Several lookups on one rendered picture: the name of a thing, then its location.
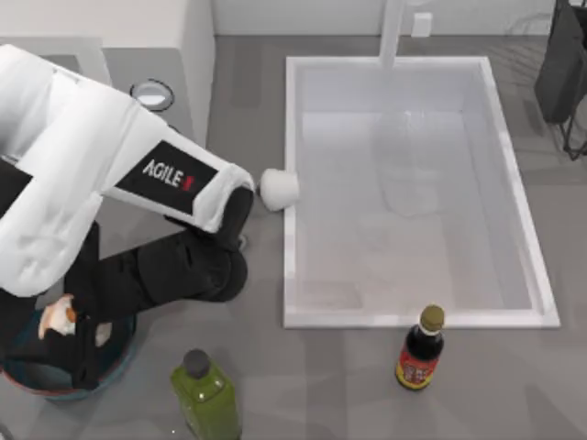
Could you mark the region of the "dark sauce bottle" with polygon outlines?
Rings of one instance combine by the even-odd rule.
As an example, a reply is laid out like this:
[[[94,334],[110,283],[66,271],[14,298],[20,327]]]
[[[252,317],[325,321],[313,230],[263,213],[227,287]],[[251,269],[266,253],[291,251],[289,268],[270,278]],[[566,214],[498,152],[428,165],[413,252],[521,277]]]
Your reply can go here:
[[[445,344],[444,323],[443,308],[429,304],[407,332],[395,364],[395,377],[404,388],[420,391],[430,384]]]

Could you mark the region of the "clear plastic bottle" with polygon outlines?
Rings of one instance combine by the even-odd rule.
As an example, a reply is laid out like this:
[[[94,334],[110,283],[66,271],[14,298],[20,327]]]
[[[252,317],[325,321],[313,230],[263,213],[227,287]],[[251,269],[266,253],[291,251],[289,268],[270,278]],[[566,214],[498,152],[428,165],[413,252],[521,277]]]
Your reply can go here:
[[[415,143],[416,121],[408,112],[380,113],[371,136],[371,157],[383,206],[406,218],[438,211],[437,172]]]

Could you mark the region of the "white tap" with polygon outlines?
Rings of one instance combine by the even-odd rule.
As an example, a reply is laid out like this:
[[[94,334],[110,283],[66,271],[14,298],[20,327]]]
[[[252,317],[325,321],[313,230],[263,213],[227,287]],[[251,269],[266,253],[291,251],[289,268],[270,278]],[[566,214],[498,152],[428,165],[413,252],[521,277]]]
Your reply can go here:
[[[397,53],[406,0],[386,0],[382,15],[379,61],[390,70]]]

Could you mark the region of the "blue round bin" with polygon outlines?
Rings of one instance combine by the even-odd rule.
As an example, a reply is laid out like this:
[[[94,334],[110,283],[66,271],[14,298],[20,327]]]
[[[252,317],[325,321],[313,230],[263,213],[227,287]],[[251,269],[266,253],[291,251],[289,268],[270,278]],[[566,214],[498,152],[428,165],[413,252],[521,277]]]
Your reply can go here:
[[[0,289],[0,372],[13,385],[47,400],[74,401],[89,397],[108,386],[125,370],[132,354],[137,318],[132,316],[97,326],[95,344],[99,385],[95,390],[76,390],[72,386],[72,366],[56,368],[31,362],[6,360],[12,346],[39,339],[38,329],[44,308],[36,307],[33,297],[18,298]],[[49,330],[45,337],[69,337]]]

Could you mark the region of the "white cup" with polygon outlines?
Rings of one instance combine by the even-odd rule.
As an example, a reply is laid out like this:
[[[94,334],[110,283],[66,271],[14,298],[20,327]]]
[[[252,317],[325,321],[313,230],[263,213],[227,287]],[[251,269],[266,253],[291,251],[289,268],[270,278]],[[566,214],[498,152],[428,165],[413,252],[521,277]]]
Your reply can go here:
[[[267,169],[260,176],[258,193],[268,210],[277,212],[286,209],[299,198],[298,176],[287,170]]]

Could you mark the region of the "white sink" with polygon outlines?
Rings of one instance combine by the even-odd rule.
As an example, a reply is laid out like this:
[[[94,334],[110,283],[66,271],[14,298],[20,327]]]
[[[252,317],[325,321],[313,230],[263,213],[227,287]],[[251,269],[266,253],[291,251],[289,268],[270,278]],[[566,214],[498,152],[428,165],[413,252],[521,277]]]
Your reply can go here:
[[[399,327],[440,305],[448,328],[556,328],[559,313],[491,63],[485,57],[286,61],[283,323]],[[380,113],[408,112],[438,211],[385,210],[371,157]]]

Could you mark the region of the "green bottle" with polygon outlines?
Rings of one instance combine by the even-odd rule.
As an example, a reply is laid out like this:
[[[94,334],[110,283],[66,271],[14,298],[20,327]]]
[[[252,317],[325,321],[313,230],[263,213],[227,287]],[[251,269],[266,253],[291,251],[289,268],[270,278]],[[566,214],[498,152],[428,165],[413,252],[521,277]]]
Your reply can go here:
[[[170,381],[196,440],[240,440],[234,384],[204,350],[188,351]]]

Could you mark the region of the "white wall socket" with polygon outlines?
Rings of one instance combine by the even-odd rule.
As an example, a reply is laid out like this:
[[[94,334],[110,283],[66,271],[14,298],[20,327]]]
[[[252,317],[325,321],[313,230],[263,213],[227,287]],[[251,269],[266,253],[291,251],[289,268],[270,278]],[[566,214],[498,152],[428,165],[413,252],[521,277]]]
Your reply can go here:
[[[414,39],[428,38],[432,33],[433,14],[430,12],[414,13],[411,37]]]

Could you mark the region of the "white and orange item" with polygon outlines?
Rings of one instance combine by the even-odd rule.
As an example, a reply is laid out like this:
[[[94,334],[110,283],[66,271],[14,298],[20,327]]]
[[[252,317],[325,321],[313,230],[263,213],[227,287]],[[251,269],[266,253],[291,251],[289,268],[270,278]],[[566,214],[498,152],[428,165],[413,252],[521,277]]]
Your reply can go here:
[[[53,330],[62,336],[75,333],[77,313],[73,309],[72,299],[72,295],[65,294],[44,309],[38,329],[40,340],[45,337],[49,330]]]

